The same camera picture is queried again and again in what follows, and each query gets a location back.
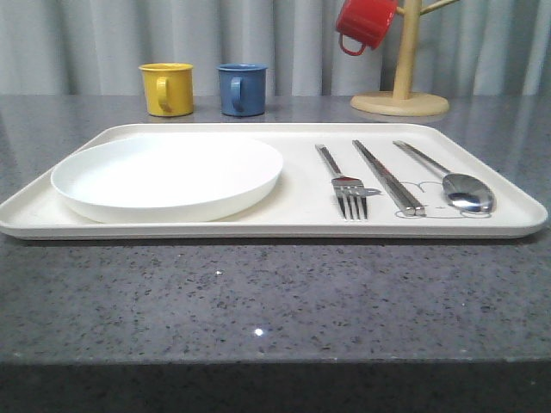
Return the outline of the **wooden mug tree stand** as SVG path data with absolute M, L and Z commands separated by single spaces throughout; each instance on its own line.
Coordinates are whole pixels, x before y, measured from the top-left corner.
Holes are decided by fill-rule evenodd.
M 397 11 L 403 16 L 396 71 L 392 91 L 366 92 L 353 96 L 351 107 L 371 114 L 391 116 L 432 116 L 449 111 L 447 99 L 412 90 L 413 72 L 418 45 L 419 22 L 422 15 L 454 3 L 435 1 L 426 7 L 421 1 L 407 0 Z

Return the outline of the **cream rabbit serving tray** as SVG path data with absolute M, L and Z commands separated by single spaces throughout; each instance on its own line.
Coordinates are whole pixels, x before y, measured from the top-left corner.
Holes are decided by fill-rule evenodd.
M 70 209 L 51 184 L 54 168 L 1 206 L 1 230 L 28 239 L 167 237 L 523 237 L 539 231 L 546 208 L 436 129 L 373 123 L 159 123 L 109 128 L 79 150 L 140 133 L 181 133 L 256 139 L 277 149 L 283 168 L 271 192 L 257 204 L 204 222 L 101 223 Z M 452 172 L 474 176 L 496 199 L 491 213 L 467 213 L 448 204 L 442 176 L 409 156 L 404 141 Z M 356 148 L 361 142 L 424 206 L 422 216 L 400 211 Z M 344 219 L 329 169 L 315 148 L 325 145 L 347 176 L 377 188 L 367 198 L 366 220 Z

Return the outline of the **red mug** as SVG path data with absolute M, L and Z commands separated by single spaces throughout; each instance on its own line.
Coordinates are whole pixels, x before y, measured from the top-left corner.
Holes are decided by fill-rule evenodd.
M 341 50 L 350 56 L 361 55 L 367 47 L 376 49 L 383 41 L 397 12 L 392 0 L 346 0 L 336 21 Z M 344 45 L 347 36 L 361 44 L 357 51 Z

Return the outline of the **blue mug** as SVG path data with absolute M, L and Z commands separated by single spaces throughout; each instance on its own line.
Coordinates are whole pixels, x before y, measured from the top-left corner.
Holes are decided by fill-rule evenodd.
M 218 66 L 221 113 L 249 117 L 265 112 L 266 65 L 223 64 Z

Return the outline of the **grey curtain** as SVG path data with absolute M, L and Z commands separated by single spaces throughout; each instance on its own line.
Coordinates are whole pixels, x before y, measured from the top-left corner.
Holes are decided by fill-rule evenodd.
M 222 63 L 268 66 L 279 96 L 349 96 L 393 85 L 402 21 L 359 57 L 337 43 L 338 1 L 4 1 L 5 95 L 132 96 L 139 66 L 194 67 L 218 92 Z M 421 18 L 415 90 L 446 97 L 547 95 L 550 4 L 460 1 Z

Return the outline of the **yellow mug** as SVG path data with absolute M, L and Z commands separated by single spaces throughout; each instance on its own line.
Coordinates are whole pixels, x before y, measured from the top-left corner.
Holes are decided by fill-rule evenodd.
M 139 67 L 150 115 L 177 117 L 194 112 L 193 68 L 187 63 L 150 63 Z

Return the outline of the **silver fork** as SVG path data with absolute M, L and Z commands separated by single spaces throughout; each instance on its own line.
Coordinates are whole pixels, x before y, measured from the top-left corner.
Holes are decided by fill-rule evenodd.
M 362 181 L 343 174 L 325 145 L 316 144 L 315 148 L 329 168 L 332 176 L 331 185 L 343 218 L 366 220 L 368 218 L 367 189 Z

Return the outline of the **white round plate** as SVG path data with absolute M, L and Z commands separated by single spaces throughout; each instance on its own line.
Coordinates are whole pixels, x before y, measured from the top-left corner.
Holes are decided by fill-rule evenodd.
M 67 157 L 51 184 L 101 223 L 204 222 L 257 204 L 282 168 L 282 154 L 256 139 L 140 133 Z

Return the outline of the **silver spoon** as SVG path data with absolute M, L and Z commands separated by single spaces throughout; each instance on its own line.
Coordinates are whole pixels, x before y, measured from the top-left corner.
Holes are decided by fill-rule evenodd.
M 394 140 L 409 156 L 416 158 L 426 167 L 437 170 L 442 176 L 443 194 L 449 205 L 467 213 L 491 213 L 496 206 L 493 191 L 478 178 L 462 173 L 452 172 L 436 160 L 427 156 L 416 147 Z

